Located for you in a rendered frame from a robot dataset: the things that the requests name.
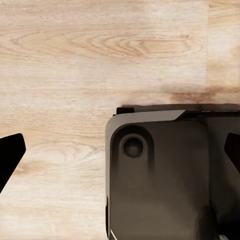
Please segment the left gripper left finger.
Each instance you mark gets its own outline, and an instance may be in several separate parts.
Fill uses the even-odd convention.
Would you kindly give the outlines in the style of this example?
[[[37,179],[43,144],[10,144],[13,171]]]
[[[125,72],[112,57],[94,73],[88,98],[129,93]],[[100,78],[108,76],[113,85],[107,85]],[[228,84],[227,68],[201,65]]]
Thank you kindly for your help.
[[[0,193],[26,152],[21,133],[0,138]]]

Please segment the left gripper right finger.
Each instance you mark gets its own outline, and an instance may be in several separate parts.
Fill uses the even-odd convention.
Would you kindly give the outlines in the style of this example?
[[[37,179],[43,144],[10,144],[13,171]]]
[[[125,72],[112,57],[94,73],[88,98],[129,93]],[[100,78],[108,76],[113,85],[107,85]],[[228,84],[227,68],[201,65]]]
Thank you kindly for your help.
[[[224,151],[240,173],[240,135],[228,133]]]

